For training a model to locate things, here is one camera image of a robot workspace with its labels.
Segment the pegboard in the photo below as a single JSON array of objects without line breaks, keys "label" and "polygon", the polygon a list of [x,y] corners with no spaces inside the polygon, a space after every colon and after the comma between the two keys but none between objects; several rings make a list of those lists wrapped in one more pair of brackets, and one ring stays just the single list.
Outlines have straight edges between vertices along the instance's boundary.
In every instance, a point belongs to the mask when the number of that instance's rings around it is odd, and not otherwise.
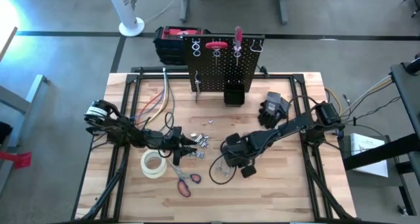
[{"label": "pegboard", "polygon": [[[192,41],[200,41],[200,56],[194,56]],[[227,42],[228,47],[220,50],[220,57],[213,55],[212,49],[206,49],[205,44],[213,41]],[[229,82],[240,82],[245,86],[245,92],[249,92],[255,68],[257,67],[260,53],[251,51],[250,47],[260,51],[263,49],[263,35],[244,35],[241,43],[241,56],[236,66],[234,56],[233,35],[188,35],[184,36],[184,53],[188,71],[190,74],[191,90],[197,91],[195,82],[196,71],[201,81],[199,89],[201,92],[223,92],[224,84]]]}]

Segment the scissors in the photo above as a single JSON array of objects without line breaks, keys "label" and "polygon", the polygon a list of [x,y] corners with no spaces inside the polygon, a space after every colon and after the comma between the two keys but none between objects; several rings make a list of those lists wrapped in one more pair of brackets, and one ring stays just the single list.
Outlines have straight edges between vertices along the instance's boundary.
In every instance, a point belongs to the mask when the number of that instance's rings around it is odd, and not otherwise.
[{"label": "scissors", "polygon": [[181,169],[178,166],[175,166],[172,164],[171,161],[168,160],[168,163],[171,165],[171,167],[175,170],[179,177],[178,181],[178,191],[181,193],[183,197],[188,198],[191,196],[190,189],[188,189],[188,185],[185,183],[185,179],[191,179],[195,184],[199,184],[201,182],[201,176],[198,174],[187,174],[183,173]]}]

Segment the masking tape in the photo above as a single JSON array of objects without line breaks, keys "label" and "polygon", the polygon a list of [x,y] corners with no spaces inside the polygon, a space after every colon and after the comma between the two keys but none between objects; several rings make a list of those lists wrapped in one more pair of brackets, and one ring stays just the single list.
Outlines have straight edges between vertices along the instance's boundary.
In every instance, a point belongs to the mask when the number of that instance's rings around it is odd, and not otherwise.
[{"label": "masking tape", "polygon": [[[147,167],[147,163],[153,159],[159,158],[160,165],[156,169],[150,169]],[[166,171],[166,159],[162,158],[157,150],[147,150],[143,155],[140,161],[140,165],[142,167],[143,174],[151,179],[156,179],[161,177]]]}]

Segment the concrete floor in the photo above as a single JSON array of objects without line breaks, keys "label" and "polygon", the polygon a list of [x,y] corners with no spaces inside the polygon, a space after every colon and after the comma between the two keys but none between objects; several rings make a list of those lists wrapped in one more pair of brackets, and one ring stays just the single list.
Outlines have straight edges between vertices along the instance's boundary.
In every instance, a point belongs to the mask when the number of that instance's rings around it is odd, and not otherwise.
[{"label": "concrete floor", "polygon": [[[110,0],[10,0],[16,7],[19,30],[116,32],[119,18]],[[147,19],[172,0],[138,0],[136,15]],[[191,0],[186,26],[212,32],[418,35],[420,21],[410,18],[408,0],[289,0],[289,24],[278,22],[275,0]],[[179,26],[179,0],[159,18],[147,22],[146,32],[159,26]],[[91,136],[83,114],[94,99],[102,98],[118,44],[118,37],[16,36],[0,62],[0,83],[25,95],[36,74],[51,83],[43,86],[21,140],[20,152],[32,152],[30,168],[12,172],[0,196],[2,223],[67,221],[73,211]],[[355,99],[389,73],[391,64],[411,61],[418,41],[266,40],[260,65],[271,72],[321,72],[325,86]],[[161,66],[151,39],[127,39],[117,69]],[[362,114],[397,95],[394,86],[361,104]],[[16,114],[0,107],[0,119],[12,123]],[[401,102],[360,123],[397,139],[412,132]],[[370,131],[348,128],[371,135]],[[406,176],[416,208],[420,192],[413,175]],[[368,221],[418,223],[401,217],[396,187],[351,187],[358,217]]]}]

